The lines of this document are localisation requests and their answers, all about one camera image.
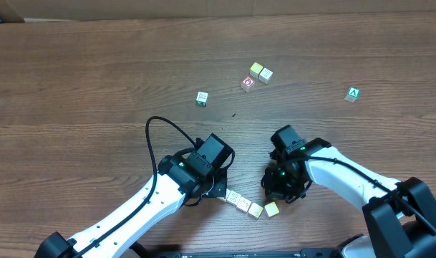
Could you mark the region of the wooden block number three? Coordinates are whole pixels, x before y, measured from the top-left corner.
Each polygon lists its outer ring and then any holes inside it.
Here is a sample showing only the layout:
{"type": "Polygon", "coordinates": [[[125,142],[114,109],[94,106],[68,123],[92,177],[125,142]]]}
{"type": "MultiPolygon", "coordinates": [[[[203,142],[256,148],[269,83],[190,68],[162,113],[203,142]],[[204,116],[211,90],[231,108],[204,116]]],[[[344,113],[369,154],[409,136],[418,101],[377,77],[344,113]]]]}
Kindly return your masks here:
{"type": "Polygon", "coordinates": [[[268,203],[264,206],[264,210],[269,218],[279,214],[278,206],[275,201],[268,203]]]}

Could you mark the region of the wooden block with dots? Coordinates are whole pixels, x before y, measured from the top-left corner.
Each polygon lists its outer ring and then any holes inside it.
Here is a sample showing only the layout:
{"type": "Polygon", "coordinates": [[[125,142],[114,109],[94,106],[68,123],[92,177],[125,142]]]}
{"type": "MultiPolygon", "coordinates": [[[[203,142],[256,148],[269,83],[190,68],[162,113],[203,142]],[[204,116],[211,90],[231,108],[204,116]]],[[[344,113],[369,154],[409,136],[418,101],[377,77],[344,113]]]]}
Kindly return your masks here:
{"type": "Polygon", "coordinates": [[[252,202],[245,197],[240,197],[238,203],[236,204],[236,208],[243,213],[247,213],[249,208],[251,207],[252,202]]]}

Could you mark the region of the wooden block with squiggle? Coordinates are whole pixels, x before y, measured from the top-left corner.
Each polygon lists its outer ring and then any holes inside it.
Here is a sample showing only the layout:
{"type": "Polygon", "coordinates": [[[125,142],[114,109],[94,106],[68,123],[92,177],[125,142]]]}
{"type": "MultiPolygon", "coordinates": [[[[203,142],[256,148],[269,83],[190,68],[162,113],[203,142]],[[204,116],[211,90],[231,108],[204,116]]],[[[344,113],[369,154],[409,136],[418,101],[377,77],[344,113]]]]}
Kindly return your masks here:
{"type": "Polygon", "coordinates": [[[258,219],[263,212],[263,207],[259,206],[257,203],[252,203],[248,209],[248,214],[255,219],[258,219]]]}

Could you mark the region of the wooden block with hammer picture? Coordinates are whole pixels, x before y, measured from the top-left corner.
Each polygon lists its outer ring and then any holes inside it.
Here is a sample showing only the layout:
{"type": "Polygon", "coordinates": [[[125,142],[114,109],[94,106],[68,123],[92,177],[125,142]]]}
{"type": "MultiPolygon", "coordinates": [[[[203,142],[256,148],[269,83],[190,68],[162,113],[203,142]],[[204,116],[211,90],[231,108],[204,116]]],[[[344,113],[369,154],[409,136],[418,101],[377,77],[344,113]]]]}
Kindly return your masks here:
{"type": "Polygon", "coordinates": [[[221,201],[223,201],[223,202],[227,202],[227,198],[229,197],[230,193],[231,193],[231,190],[229,190],[229,189],[227,188],[227,189],[226,189],[226,194],[225,194],[225,196],[224,196],[224,197],[217,197],[217,199],[219,199],[219,200],[221,200],[221,201]]]}

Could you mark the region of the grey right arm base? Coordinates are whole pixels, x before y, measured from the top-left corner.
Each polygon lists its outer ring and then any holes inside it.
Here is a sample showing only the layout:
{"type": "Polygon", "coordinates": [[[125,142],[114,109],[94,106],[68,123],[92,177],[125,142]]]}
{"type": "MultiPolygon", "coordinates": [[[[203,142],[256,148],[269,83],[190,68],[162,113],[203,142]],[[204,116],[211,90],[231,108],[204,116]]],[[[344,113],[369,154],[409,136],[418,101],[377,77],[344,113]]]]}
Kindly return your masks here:
{"type": "Polygon", "coordinates": [[[338,246],[343,258],[376,258],[372,241],[367,235],[356,235],[338,246]]]}

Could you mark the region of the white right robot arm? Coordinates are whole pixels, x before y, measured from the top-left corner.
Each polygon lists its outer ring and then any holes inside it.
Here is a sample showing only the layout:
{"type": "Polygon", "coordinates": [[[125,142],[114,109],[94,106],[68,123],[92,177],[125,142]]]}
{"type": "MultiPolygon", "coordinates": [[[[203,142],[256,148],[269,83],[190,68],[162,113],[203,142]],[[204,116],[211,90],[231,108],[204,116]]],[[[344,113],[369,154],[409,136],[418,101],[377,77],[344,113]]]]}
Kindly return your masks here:
{"type": "Polygon", "coordinates": [[[436,257],[436,200],[423,181],[381,176],[321,138],[271,141],[275,164],[261,181],[268,199],[290,204],[316,183],[362,211],[368,233],[344,242],[338,257],[436,257]]]}

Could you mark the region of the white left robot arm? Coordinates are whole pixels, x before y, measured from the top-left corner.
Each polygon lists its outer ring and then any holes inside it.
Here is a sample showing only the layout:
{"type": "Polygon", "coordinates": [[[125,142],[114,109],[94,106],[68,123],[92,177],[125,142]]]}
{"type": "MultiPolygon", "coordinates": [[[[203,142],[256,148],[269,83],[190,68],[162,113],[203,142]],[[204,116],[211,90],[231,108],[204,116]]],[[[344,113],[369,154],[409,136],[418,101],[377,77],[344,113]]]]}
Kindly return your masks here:
{"type": "Polygon", "coordinates": [[[68,239],[54,232],[40,245],[36,258],[121,257],[156,223],[175,213],[190,199],[214,191],[225,178],[227,154],[166,156],[155,174],[133,197],[95,225],[68,239]]]}

